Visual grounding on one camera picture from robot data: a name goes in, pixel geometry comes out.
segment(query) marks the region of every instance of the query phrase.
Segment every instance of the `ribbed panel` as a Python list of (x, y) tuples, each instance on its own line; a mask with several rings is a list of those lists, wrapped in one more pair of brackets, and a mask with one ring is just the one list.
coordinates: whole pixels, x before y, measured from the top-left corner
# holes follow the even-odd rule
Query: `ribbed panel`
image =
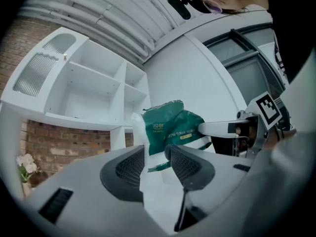
[(44, 46), (45, 50), (55, 53), (65, 53), (76, 42), (76, 38), (70, 34), (60, 34)]
[(56, 61), (42, 54), (35, 55), (21, 73), (13, 90), (36, 97)]

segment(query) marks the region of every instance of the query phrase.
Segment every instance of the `white cabinet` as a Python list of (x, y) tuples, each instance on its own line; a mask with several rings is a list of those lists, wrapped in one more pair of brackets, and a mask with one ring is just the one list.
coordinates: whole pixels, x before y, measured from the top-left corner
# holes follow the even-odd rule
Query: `white cabinet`
[(144, 71), (65, 28), (24, 57), (1, 101), (28, 119), (89, 130), (128, 129), (133, 112), (151, 107)]

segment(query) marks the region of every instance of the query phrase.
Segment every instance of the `green plastic bag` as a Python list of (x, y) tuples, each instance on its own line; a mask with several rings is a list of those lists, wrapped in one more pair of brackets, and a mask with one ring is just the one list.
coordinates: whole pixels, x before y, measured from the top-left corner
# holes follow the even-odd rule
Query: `green plastic bag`
[(169, 144), (185, 145), (205, 135), (198, 132), (198, 125), (204, 120), (184, 110), (181, 100), (175, 100), (152, 107), (142, 115), (148, 137), (149, 155), (163, 152)]

